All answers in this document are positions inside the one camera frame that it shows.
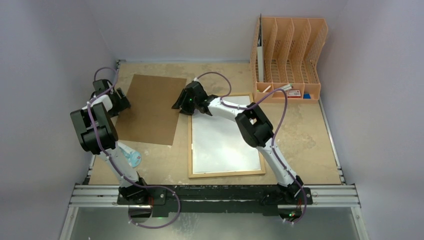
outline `wall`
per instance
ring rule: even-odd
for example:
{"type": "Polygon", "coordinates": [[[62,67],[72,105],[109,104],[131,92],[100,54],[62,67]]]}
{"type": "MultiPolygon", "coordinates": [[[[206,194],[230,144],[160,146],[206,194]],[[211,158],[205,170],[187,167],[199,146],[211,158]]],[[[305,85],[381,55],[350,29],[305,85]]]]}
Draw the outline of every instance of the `wall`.
{"type": "Polygon", "coordinates": [[[422,239],[424,3],[350,0],[320,59],[322,100],[373,240],[422,239]]]}
{"type": "Polygon", "coordinates": [[[248,61],[257,17],[323,17],[347,0],[87,0],[104,39],[132,61],[248,61]]]}
{"type": "Polygon", "coordinates": [[[90,154],[69,114],[113,66],[83,0],[0,3],[0,239],[58,239],[90,154]]]}

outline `whiteboard surface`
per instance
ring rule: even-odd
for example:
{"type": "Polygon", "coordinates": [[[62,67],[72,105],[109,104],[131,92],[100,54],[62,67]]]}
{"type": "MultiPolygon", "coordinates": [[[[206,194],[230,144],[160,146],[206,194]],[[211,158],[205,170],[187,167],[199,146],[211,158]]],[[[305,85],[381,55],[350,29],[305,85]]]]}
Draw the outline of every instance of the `whiteboard surface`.
{"type": "MultiPolygon", "coordinates": [[[[226,101],[248,105],[248,95],[226,101]]],[[[259,152],[249,146],[234,121],[196,111],[192,116],[192,173],[228,173],[261,170],[259,152]]]]}

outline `blue object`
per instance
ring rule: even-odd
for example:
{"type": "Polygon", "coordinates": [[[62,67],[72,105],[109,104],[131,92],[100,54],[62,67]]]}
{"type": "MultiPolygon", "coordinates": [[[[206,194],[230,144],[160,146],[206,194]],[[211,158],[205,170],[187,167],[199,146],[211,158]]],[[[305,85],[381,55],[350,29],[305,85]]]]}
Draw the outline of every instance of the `blue object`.
{"type": "Polygon", "coordinates": [[[142,155],[138,151],[126,152],[124,149],[119,148],[125,156],[131,167],[135,168],[142,162],[142,155]]]}

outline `table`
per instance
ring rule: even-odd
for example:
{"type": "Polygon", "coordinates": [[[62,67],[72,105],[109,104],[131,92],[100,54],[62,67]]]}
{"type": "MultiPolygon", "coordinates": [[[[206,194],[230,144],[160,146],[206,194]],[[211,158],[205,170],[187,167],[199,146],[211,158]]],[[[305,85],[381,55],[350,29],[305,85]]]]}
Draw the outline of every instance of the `table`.
{"type": "MultiPolygon", "coordinates": [[[[252,74],[248,63],[123,63],[119,68],[117,88],[126,93],[134,74],[185,78],[217,71],[230,80],[233,93],[252,92],[252,74]]],[[[201,78],[208,94],[223,95],[228,84],[215,74],[201,78]]],[[[276,127],[283,112],[282,103],[261,103],[271,123],[276,127]]],[[[276,178],[265,163],[263,175],[213,178],[188,178],[188,116],[180,114],[172,146],[144,142],[122,141],[139,151],[142,161],[136,170],[150,185],[248,185],[276,184],[276,178]]],[[[305,184],[341,184],[333,148],[320,105],[290,103],[286,117],[276,136],[276,142],[290,166],[305,184]]],[[[96,158],[90,185],[118,185],[109,166],[96,158]]]]}

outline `gray floor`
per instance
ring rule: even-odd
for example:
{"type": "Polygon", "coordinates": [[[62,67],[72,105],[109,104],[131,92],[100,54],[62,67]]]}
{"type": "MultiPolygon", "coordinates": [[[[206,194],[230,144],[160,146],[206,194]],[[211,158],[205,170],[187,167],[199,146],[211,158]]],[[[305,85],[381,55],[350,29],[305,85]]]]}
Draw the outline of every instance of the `gray floor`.
{"type": "MultiPolygon", "coordinates": [[[[350,208],[309,208],[300,223],[259,213],[181,213],[172,225],[144,229],[128,224],[126,208],[79,208],[71,240],[358,240],[350,208]]],[[[158,226],[170,218],[152,218],[158,226]]]]}

